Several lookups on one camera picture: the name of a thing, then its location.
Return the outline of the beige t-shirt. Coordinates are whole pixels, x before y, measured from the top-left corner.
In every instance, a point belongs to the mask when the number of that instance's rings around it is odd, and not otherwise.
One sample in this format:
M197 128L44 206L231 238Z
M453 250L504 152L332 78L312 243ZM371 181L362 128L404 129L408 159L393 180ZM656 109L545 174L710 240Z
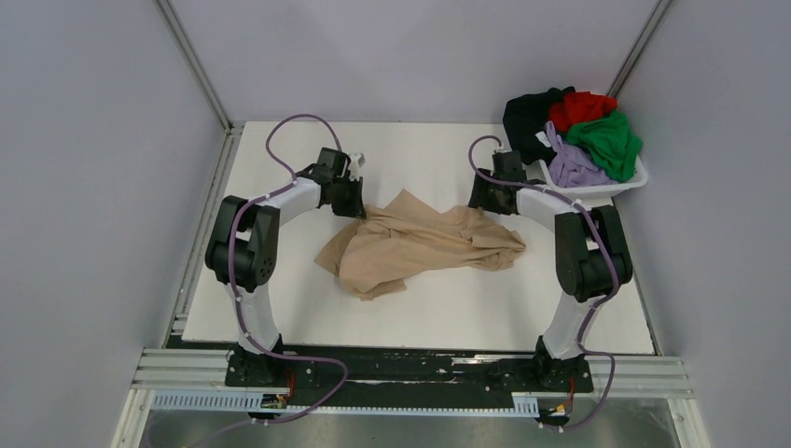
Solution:
M383 208L367 205L365 211L314 259L362 301L404 291L408 278L424 272L503 271L526 250L516 231L483 211L457 205L438 212L405 189Z

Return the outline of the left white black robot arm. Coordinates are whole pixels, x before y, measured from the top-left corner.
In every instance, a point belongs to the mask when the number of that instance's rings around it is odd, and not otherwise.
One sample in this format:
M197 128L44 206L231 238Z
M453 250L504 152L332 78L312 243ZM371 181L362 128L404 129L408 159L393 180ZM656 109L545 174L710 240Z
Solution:
M269 282L276 268L280 229L300 215L329 206L337 217L362 219L365 157L322 148L316 162L261 198L228 196L220 204L204 263L227 290L239 329L226 384L267 387L284 379L300 356L283 352L271 309Z

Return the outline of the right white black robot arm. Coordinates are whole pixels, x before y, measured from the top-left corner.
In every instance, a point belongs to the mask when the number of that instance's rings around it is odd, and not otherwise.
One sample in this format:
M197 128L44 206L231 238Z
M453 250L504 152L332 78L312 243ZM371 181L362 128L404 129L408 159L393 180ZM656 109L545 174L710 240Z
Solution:
M584 340L599 308L631 281L633 267L620 217L612 205L585 207L554 189L528 181L520 155L497 149L491 170L476 168L469 207L527 217L554 235L562 294L534 355L516 372L539 391L591 389Z

